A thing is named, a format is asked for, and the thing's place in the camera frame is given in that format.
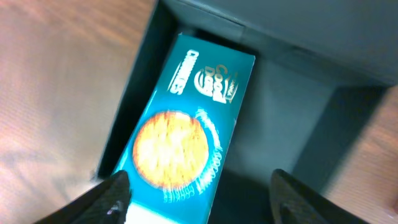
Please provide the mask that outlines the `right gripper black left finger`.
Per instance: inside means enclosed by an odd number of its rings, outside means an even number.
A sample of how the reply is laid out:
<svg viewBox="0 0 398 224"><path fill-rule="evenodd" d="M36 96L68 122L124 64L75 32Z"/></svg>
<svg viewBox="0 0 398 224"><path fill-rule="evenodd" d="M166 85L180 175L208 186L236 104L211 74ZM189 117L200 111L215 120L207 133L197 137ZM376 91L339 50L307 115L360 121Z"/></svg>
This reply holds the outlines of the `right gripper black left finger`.
<svg viewBox="0 0 398 224"><path fill-rule="evenodd" d="M35 224L124 224L131 197L128 174L121 170Z"/></svg>

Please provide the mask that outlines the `teal Chunkies cookie box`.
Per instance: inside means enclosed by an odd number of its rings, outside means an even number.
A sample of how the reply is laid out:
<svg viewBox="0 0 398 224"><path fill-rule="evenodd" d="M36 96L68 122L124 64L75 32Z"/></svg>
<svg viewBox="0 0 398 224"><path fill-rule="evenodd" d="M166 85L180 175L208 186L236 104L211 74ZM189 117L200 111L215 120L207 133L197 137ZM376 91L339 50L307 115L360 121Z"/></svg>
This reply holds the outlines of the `teal Chunkies cookie box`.
<svg viewBox="0 0 398 224"><path fill-rule="evenodd" d="M179 34L116 164L128 223L206 223L255 56Z"/></svg>

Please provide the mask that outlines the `dark green box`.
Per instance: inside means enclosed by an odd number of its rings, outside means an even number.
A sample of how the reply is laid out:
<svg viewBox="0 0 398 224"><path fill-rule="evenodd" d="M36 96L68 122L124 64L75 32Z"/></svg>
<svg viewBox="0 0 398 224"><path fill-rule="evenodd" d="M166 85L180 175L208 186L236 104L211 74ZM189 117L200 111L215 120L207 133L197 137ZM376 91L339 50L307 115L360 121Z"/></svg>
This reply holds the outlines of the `dark green box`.
<svg viewBox="0 0 398 224"><path fill-rule="evenodd" d="M396 1L157 1L98 178L116 167L180 31L256 54L221 181L262 195L277 168L325 192L397 83Z"/></svg>

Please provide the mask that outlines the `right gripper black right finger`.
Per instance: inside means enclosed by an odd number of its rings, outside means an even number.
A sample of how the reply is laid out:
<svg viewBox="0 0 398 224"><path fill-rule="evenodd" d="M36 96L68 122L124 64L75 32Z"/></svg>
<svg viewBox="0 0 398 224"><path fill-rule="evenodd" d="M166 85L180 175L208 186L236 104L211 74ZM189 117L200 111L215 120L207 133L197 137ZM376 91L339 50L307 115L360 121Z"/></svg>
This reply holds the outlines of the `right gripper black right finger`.
<svg viewBox="0 0 398 224"><path fill-rule="evenodd" d="M282 169L272 173L269 198L277 224L368 224Z"/></svg>

